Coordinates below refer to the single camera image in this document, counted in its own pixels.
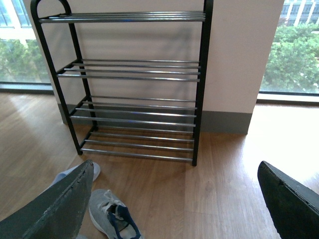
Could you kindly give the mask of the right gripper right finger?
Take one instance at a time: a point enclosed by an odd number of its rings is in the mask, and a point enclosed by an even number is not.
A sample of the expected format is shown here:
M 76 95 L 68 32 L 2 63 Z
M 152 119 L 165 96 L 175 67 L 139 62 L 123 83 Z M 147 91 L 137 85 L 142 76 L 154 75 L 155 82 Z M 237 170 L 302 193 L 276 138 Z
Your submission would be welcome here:
M 283 239 L 319 237 L 319 195 L 266 161 L 258 181 L 274 226 Z

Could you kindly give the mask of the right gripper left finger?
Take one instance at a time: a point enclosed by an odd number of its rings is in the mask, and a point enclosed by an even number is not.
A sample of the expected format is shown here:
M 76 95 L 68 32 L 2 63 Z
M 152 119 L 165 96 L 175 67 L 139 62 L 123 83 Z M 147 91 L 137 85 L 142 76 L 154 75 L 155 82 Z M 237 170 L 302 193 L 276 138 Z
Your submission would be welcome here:
M 94 165 L 87 160 L 0 223 L 2 239 L 75 239 L 88 206 Z

